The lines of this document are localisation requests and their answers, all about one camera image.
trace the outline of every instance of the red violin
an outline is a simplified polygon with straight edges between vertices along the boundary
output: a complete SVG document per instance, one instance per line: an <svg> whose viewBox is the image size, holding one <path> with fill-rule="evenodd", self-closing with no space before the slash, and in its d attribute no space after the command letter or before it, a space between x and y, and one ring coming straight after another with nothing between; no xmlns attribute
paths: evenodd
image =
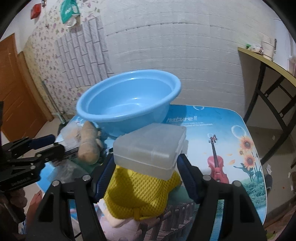
<svg viewBox="0 0 296 241"><path fill-rule="evenodd" d="M222 168L224 166L223 158L220 156L217 156L214 143L216 143L218 139L216 138L216 135L213 135L213 137L210 137L209 143L212 145L213 150L213 156L210 156L207 159L207 163L209 164L209 168L211 169L210 176L215 179L217 182L222 183L228 183L229 180L227 178L227 175L223 172Z"/></svg>

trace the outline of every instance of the wooden fence print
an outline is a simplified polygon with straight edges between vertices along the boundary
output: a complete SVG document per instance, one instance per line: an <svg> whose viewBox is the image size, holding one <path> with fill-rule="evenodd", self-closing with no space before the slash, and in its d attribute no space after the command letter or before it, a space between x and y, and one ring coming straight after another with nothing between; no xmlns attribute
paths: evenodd
<svg viewBox="0 0 296 241"><path fill-rule="evenodd" d="M194 203L168 206L165 213L158 216L153 223L140 223L133 241L169 241L183 237L189 232L193 222L194 206Z"/></svg>

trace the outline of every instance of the red object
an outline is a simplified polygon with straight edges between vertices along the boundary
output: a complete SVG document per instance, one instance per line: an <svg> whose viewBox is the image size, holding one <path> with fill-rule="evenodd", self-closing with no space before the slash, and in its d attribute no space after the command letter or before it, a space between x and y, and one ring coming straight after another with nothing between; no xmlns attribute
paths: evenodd
<svg viewBox="0 0 296 241"><path fill-rule="evenodd" d="M41 3L35 4L31 9L31 19L37 18L41 13Z"/></svg>
<svg viewBox="0 0 296 241"><path fill-rule="evenodd" d="M213 156L210 156L207 159L207 163L209 164L209 168L211 169L210 176L215 179L217 182L227 183L229 184L229 180L227 175L223 172L223 158L220 156L217 156L214 143L216 143L217 138L216 135L213 135L213 137L210 137L209 143L212 145L213 150Z"/></svg>

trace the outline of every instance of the teal bag hanging on wall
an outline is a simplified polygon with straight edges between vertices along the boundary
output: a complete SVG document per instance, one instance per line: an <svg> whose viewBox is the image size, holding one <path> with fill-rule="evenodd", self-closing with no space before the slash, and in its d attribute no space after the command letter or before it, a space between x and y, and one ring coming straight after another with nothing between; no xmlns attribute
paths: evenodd
<svg viewBox="0 0 296 241"><path fill-rule="evenodd" d="M76 24L76 17L80 15L76 0L64 0L61 4L62 22L68 27Z"/></svg>

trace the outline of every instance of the orange door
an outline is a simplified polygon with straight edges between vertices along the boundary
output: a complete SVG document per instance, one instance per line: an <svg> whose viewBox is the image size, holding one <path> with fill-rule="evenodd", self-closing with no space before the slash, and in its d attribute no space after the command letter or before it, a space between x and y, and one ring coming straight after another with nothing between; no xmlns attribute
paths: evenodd
<svg viewBox="0 0 296 241"><path fill-rule="evenodd" d="M14 34L0 42L0 101L4 101L1 130L10 141L33 138L46 122L24 85Z"/></svg>

